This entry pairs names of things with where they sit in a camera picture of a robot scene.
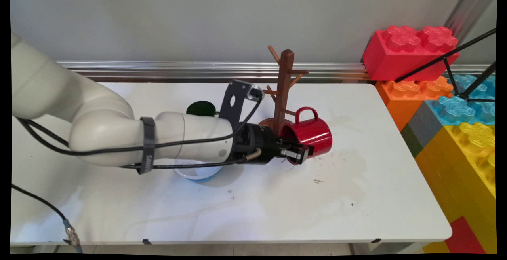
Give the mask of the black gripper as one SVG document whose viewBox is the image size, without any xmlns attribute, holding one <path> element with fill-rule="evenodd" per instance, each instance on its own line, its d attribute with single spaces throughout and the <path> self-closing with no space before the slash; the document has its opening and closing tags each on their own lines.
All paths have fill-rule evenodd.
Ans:
<svg viewBox="0 0 507 260">
<path fill-rule="evenodd" d="M 260 155 L 247 163 L 267 164 L 283 151 L 290 163 L 300 165 L 314 152 L 312 145 L 297 144 L 294 140 L 277 137 L 268 126 L 247 123 L 233 137 L 233 160 L 251 155 L 257 149 L 261 150 Z"/>
</svg>

